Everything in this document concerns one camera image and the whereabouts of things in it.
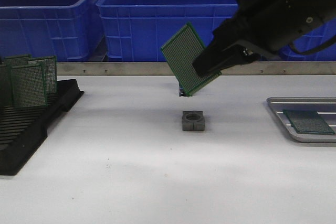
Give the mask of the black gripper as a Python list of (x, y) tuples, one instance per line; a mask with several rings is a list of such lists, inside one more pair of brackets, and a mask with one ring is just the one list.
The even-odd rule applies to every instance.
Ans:
[(238, 12), (193, 61), (199, 77), (272, 55), (328, 20), (328, 0), (237, 1)]

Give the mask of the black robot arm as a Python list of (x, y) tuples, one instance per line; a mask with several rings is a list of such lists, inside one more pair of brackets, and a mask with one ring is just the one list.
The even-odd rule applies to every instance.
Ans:
[(236, 1), (237, 12), (213, 31), (213, 40), (192, 63), (200, 77), (259, 56), (275, 60), (279, 49), (335, 18), (335, 0)]

